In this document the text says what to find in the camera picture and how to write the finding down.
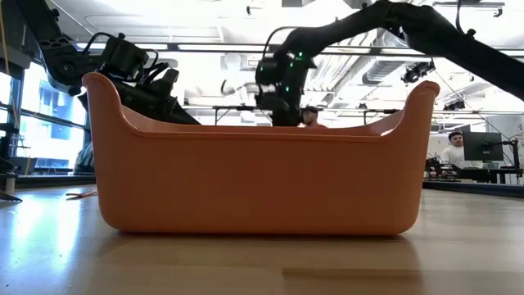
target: wooden table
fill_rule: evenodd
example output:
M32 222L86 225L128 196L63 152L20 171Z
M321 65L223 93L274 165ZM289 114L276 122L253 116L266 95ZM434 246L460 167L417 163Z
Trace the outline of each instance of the wooden table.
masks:
M524 294L518 200L425 191L397 238L158 236L65 201L86 189L0 202L0 294Z

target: window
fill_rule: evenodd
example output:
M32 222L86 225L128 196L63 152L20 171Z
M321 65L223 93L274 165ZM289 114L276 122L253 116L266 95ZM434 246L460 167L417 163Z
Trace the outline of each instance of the window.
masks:
M35 63L25 70L22 109L85 124L86 111L80 100L54 89L43 67Z
M0 102L3 104L11 101L11 80L10 76L0 72Z
M7 111L6 110L0 110L0 123L6 123L7 122ZM6 136L6 131L0 130L0 137Z
M84 145L84 130L22 116L20 120L22 144L18 157L38 158L36 167L74 168L75 160Z

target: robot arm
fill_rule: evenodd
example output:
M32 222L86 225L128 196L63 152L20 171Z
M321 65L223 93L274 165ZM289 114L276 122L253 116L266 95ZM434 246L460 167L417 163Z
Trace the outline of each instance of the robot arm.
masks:
M283 120L285 125L300 121L300 92L305 79L288 79L288 73L294 71L296 76L299 71L305 77L303 73L313 67L311 59L325 47L376 28L405 39L419 52L445 57L524 100L524 64L476 41L470 34L458 32L432 7L381 0L330 25L295 29L273 57L259 63L257 83L279 87L272 97L269 96L272 102L280 98L279 103L284 106L277 109L285 110L287 118L281 117L279 121Z
M167 63L157 64L157 58L149 68L144 68L149 59L146 50L118 37L106 33L93 35L83 52L76 50L70 39L58 26L58 11L51 10L45 0L4 0L13 1L20 8L21 15L28 25L28 31L38 43L43 65L46 68L49 84L70 96L78 95L82 87L82 76L98 72L113 82L122 103L154 120L164 122L199 125L170 96L173 83L178 79L175 69L168 69ZM89 45L99 35L108 37L106 47L100 56L90 55ZM167 70L158 80L153 79ZM125 82L136 83L135 86ZM79 100L88 109L87 95Z
M14 2L38 43L49 84L70 96L78 95L82 76L97 68L100 57L77 52L58 26L58 11L51 10L45 0Z

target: metal frame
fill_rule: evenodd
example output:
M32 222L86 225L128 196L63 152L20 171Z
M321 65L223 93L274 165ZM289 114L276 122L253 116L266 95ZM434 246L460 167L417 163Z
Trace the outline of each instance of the metal frame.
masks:
M85 126L86 129L84 129L84 146L88 145L88 143L91 143L91 121L89 119L89 114L85 114Z
M96 182L95 175L30 175L19 177L16 180L15 189L80 186Z
M366 122L366 115L369 112L375 113L376 115L378 115L379 113L382 113L382 114L385 114L385 115L391 115L391 114L396 113L397 111L400 111L400 110L395 110L395 109L392 109L392 110L364 110L364 125L367 124L367 122Z
M83 50L84 43L76 43L77 50ZM103 51L104 43L93 43L90 51ZM200 53L263 53L265 44L244 43L140 43L140 48L154 48L158 52L200 52ZM266 53L275 52L280 44L270 44ZM513 58L524 58L523 49L494 48ZM411 48L380 46L327 46L320 55L355 55L370 57L438 57L427 55Z
M25 82L25 72L21 76L21 79L17 79L17 77L12 77L12 79L11 79L11 97L10 97L9 104L5 104L5 103L1 103L0 102L0 109L3 109L3 110L7 111L7 122L8 123L15 123L16 121L18 121L18 123L20 124L22 116L33 117L33 118L36 118L38 120L46 121L46 122L53 123L53 124L59 124L59 125L63 125L63 126L66 126L66 127L83 129L84 130L84 142L83 142L83 145L85 145L86 143L88 143L91 140L91 136L90 136L90 131L91 130L89 128L88 116L86 116L86 123L85 123L85 125L81 125L81 124L74 123L74 122L72 122L70 120L64 120L62 118L58 118L58 117L55 117L55 116L49 116L49 115L45 115L45 114L38 113L38 112L35 112L35 111L22 109L21 108L21 106L22 106L22 94L23 94L22 93L22 89L24 87L24 82ZM16 114L17 114L17 118L16 119L17 120L15 119L15 113L13 112L13 107L16 109ZM16 146L18 146L18 141L17 140L15 141L15 144L11 145L11 149L10 149L10 156L11 157L16 155ZM55 182L55 180L56 179L47 179L47 181L49 181L49 182Z

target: ceiling light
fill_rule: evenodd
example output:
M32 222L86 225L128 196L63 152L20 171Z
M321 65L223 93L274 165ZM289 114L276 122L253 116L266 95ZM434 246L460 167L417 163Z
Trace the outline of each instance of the ceiling light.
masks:
M402 56L423 56L422 52L418 52L411 48L383 48L380 51L384 55L402 55Z
M158 44L158 43L150 43L150 44L135 44L138 48L141 49L155 49L155 50L167 50L168 46L167 44ZM80 49L86 48L88 46L87 43L76 43L76 46ZM95 50L102 50L106 48L105 43L93 43L91 44L91 47L89 49L95 49Z
M501 53L513 57L513 58L524 58L524 50L515 50L515 49L502 49L499 50Z
M212 106L182 106L184 110L212 110Z
M349 48L349 47L328 47L324 50L322 50L322 53L324 54L355 54L355 55L363 55L368 54L371 51L371 48Z
M262 52L263 45L179 44L182 52Z

